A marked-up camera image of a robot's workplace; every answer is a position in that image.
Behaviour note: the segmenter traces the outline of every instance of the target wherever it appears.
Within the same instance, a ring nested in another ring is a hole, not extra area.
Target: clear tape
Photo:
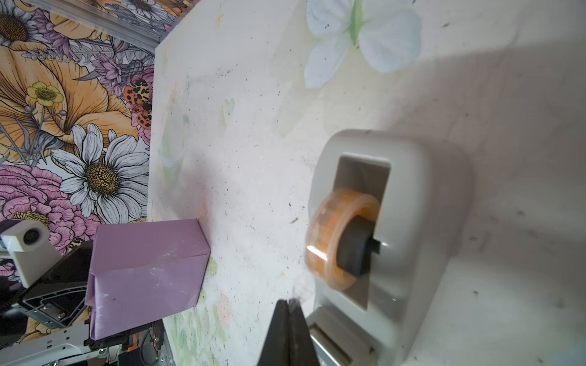
[[[311,272],[336,290],[345,290],[356,277],[336,264],[336,253],[344,229],[356,216],[375,221],[379,201],[370,194],[351,189],[333,191],[319,206],[305,238],[305,262]]]

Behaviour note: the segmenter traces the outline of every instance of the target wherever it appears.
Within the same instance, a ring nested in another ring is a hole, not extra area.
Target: daisy
[[[32,16],[14,5],[13,0],[0,0],[0,45],[8,47],[17,40],[44,42]]]
[[[104,142],[96,125],[88,124],[87,133],[79,125],[71,131],[81,158],[60,149],[51,151],[75,175],[64,180],[60,190],[71,194],[71,204],[81,205],[85,217],[95,210],[107,224],[140,219],[147,204],[148,154],[134,152],[134,137],[118,137],[111,129],[110,145],[102,158]]]
[[[120,0],[120,3],[133,12],[138,19],[142,19],[147,23],[149,20],[159,20],[164,23],[173,24],[175,20],[155,0]]]
[[[307,88],[327,83],[351,46],[383,74],[408,66],[421,52],[421,19],[408,0],[308,0],[307,24],[321,41],[307,59]]]

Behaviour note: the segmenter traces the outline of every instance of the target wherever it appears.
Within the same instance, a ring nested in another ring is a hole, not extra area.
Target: wall
[[[138,29],[166,35],[188,7],[199,0],[77,0]]]
[[[0,220],[41,221],[62,254],[143,220],[154,55],[20,0],[0,44]]]

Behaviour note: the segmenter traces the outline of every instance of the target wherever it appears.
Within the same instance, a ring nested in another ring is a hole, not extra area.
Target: white table
[[[415,65],[380,74],[351,48],[319,89],[305,7],[203,0],[156,49],[148,218],[198,218],[213,259],[199,304],[165,319],[177,365],[256,364],[278,299],[311,312],[309,189],[345,128],[446,139],[473,161],[408,365],[550,365],[585,341],[584,3],[417,0]]]

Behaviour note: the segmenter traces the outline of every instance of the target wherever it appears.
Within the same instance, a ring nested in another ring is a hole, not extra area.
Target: purple wrapping paper
[[[86,305],[94,340],[197,304],[210,247],[197,220],[100,225]]]

